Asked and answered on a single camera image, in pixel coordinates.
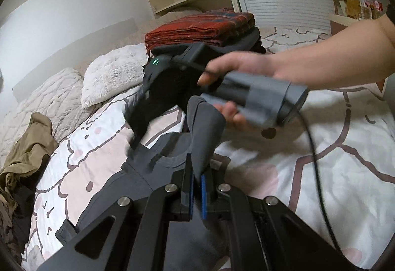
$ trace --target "fluffy white pillow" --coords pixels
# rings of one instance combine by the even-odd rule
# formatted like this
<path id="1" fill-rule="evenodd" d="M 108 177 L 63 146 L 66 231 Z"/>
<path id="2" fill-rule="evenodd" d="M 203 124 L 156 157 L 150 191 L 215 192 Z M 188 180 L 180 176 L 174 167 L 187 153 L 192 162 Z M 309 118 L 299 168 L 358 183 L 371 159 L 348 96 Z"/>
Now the fluffy white pillow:
<path id="1" fill-rule="evenodd" d="M 26 131 L 32 112 L 40 112 L 52 122 L 52 135 L 60 143 L 85 121 L 96 107 L 81 106 L 82 77 L 75 69 L 63 69 L 51 76 L 0 124 L 0 168 L 14 144 Z"/>
<path id="2" fill-rule="evenodd" d="M 99 56 L 87 68 L 81 105 L 88 108 L 143 81 L 147 63 L 145 44 L 127 45 Z"/>

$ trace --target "dark gray clothing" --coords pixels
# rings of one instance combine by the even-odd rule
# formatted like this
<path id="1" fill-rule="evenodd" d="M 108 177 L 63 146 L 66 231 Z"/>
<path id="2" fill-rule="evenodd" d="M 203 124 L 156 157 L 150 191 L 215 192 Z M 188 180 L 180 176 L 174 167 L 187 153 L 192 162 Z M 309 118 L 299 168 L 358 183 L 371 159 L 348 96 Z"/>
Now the dark gray clothing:
<path id="1" fill-rule="evenodd" d="M 90 200 L 76 225 L 82 230 L 120 197 L 132 200 L 147 197 L 171 181 L 173 172 L 184 167 L 191 153 L 194 171 L 202 172 L 220 142 L 225 119 L 204 99 L 193 96 L 188 102 L 191 133 L 162 135 L 151 149 L 139 145 Z M 190 222 L 170 222 L 165 255 L 165 271 L 208 271 L 226 255 L 226 246 L 203 224 L 196 205 Z"/>

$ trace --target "human arm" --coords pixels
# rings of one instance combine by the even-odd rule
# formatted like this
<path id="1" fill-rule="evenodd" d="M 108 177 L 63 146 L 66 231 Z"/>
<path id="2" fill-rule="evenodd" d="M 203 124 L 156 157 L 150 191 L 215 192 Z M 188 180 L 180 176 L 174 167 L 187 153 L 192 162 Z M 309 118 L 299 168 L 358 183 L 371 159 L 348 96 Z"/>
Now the human arm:
<path id="1" fill-rule="evenodd" d="M 250 72 L 306 84 L 311 90 L 339 88 L 382 80 L 395 72 L 395 25 L 387 15 L 354 23 L 331 38 L 273 55 L 232 52 L 208 63 L 207 70 Z M 215 77 L 204 73 L 199 84 Z M 236 106 L 217 106 L 228 122 L 245 129 Z"/>

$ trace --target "khaki cloth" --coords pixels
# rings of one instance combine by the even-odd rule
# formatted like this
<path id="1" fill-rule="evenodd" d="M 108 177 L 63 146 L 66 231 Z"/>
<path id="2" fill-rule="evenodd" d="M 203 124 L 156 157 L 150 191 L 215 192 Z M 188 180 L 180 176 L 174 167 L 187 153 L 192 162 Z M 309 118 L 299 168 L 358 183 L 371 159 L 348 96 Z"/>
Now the khaki cloth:
<path id="1" fill-rule="evenodd" d="M 0 236 L 18 262 L 21 252 L 15 252 L 16 239 L 12 235 L 12 216 L 17 202 L 12 191 L 20 178 L 26 178 L 46 164 L 58 143 L 52 137 L 51 120 L 38 113 L 32 113 L 26 132 L 11 149 L 0 172 Z"/>

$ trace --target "red plaid blanket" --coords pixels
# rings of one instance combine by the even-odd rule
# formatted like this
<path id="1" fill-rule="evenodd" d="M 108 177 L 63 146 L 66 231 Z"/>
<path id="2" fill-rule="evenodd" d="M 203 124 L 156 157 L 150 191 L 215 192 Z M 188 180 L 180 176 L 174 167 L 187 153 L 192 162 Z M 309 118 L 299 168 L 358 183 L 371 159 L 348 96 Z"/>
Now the red plaid blanket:
<path id="1" fill-rule="evenodd" d="M 225 46 L 226 41 L 244 34 L 255 25 L 250 13 L 223 9 L 189 15 L 159 26 L 145 35 L 149 53 L 153 48 L 178 43 L 206 42 Z"/>

